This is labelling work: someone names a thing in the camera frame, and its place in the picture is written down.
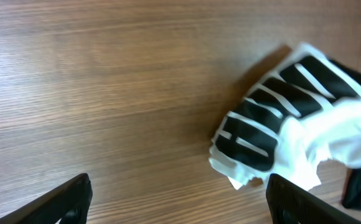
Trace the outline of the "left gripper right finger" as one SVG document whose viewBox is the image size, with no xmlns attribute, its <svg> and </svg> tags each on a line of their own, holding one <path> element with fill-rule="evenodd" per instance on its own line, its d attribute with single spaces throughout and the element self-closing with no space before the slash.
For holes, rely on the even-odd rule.
<svg viewBox="0 0 361 224">
<path fill-rule="evenodd" d="M 266 200 L 273 224 L 361 224 L 278 174 L 271 174 Z"/>
</svg>

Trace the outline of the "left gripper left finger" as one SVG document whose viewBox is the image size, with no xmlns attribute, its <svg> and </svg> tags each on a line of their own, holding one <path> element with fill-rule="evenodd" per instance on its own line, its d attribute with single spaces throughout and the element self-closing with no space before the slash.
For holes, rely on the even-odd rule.
<svg viewBox="0 0 361 224">
<path fill-rule="evenodd" d="M 86 224 L 92 197 L 90 178 L 82 173 L 1 217 L 0 224 Z"/>
</svg>

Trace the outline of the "white Puma t-shirt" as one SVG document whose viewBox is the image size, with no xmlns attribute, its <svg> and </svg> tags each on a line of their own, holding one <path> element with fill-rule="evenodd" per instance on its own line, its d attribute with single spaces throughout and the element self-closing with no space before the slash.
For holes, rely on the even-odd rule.
<svg viewBox="0 0 361 224">
<path fill-rule="evenodd" d="M 235 188 L 279 174 L 309 190 L 327 160 L 361 168 L 361 72 L 303 42 L 225 115 L 209 162 Z"/>
</svg>

